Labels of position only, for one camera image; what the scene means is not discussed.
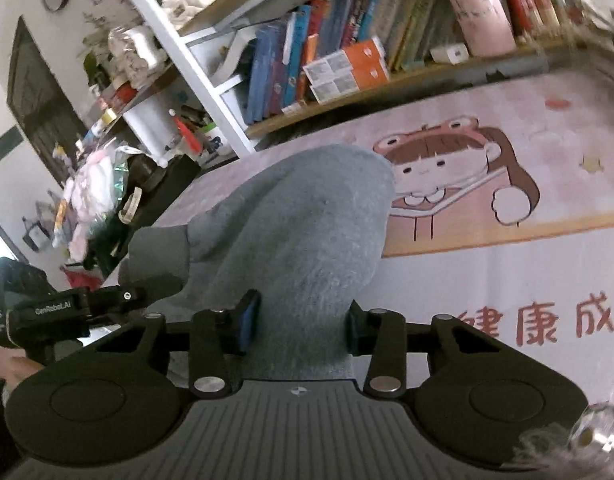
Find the person left hand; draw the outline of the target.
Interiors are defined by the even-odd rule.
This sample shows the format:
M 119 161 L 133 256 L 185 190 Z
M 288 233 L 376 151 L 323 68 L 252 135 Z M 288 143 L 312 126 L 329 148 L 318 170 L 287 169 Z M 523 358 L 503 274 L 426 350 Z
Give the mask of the person left hand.
M 10 390 L 43 369 L 44 366 L 30 360 L 24 350 L 0 347 L 0 380 Z

